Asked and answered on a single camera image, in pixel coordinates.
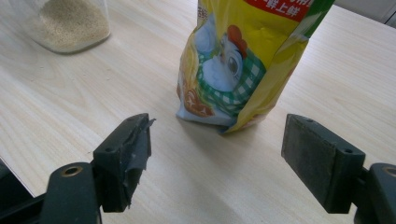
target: cartoon chicken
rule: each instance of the cartoon chicken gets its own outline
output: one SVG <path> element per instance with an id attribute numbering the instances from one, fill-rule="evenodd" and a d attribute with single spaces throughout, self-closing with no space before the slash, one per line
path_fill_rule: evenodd
<path id="1" fill-rule="evenodd" d="M 262 61 L 248 49 L 236 25 L 230 25 L 218 41 L 213 15 L 195 32 L 194 43 L 199 58 L 197 95 L 215 109 L 237 116 L 266 72 Z"/>

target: light wood tabletop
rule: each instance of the light wood tabletop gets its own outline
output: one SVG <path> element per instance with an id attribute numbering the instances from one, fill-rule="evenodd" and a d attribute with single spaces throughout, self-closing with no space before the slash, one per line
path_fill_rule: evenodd
<path id="1" fill-rule="evenodd" d="M 396 163 L 396 30 L 332 7 L 260 124 L 238 133 L 176 118 L 196 0 L 107 1 L 111 36 L 74 55 L 41 48 L 0 3 L 0 157 L 30 192 L 149 113 L 152 156 L 131 208 L 104 223 L 353 223 L 328 215 L 281 157 L 288 113 Z"/>

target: bag of grain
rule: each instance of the bag of grain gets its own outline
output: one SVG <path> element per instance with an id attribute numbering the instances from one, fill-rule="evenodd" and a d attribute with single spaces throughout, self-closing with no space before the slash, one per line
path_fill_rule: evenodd
<path id="1" fill-rule="evenodd" d="M 110 35 L 106 0 L 9 0 L 20 25 L 35 42 L 73 53 Z"/>
<path id="2" fill-rule="evenodd" d="M 333 0 L 199 0 L 180 60 L 182 119 L 233 132 L 270 112 Z"/>

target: gray cabinet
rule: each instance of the gray cabinet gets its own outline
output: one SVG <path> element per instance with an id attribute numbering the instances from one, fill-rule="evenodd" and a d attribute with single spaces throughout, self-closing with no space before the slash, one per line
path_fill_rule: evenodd
<path id="1" fill-rule="evenodd" d="M 396 0 L 336 0 L 335 4 L 375 21 L 394 26 L 395 21 L 389 22 L 394 19 Z"/>

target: food package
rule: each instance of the food package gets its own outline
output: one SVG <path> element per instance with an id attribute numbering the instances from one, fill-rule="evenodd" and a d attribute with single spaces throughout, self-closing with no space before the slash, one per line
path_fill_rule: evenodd
<path id="1" fill-rule="evenodd" d="M 333 0 L 199 0 L 180 59 L 182 119 L 233 132 L 276 105 Z"/>

